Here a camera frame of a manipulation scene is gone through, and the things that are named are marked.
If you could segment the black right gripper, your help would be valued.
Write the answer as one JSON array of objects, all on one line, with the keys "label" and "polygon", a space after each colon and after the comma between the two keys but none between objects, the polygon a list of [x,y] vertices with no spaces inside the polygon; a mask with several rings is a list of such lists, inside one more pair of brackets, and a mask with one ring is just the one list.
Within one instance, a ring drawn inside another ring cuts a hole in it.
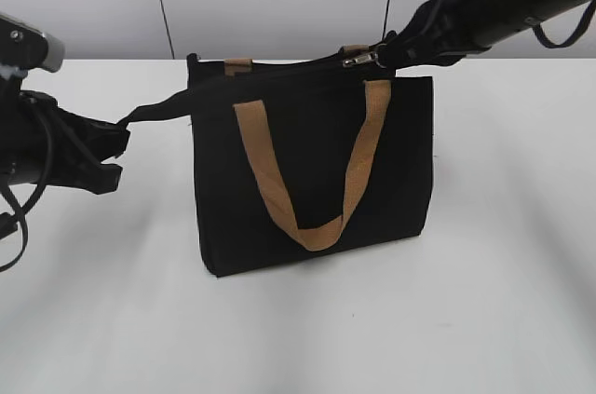
[{"label": "black right gripper", "polygon": [[[561,43],[547,37],[542,24],[586,4],[576,28]],[[440,10],[440,51],[427,24],[435,24]],[[595,16],[595,0],[427,0],[406,27],[389,31],[374,47],[375,63],[388,70],[420,65],[447,67],[467,53],[484,52],[501,41],[527,30],[545,48],[569,48],[588,30]]]}]

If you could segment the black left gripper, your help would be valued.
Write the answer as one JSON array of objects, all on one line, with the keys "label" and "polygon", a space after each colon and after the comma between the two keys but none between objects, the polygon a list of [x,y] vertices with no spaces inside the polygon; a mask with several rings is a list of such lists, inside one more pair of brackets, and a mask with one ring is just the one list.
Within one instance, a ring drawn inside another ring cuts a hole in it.
[{"label": "black left gripper", "polygon": [[1,177],[10,185],[49,185],[55,170],[56,186],[112,193],[123,168],[103,162],[121,156],[129,136],[122,125],[61,109],[46,93],[1,90]]}]

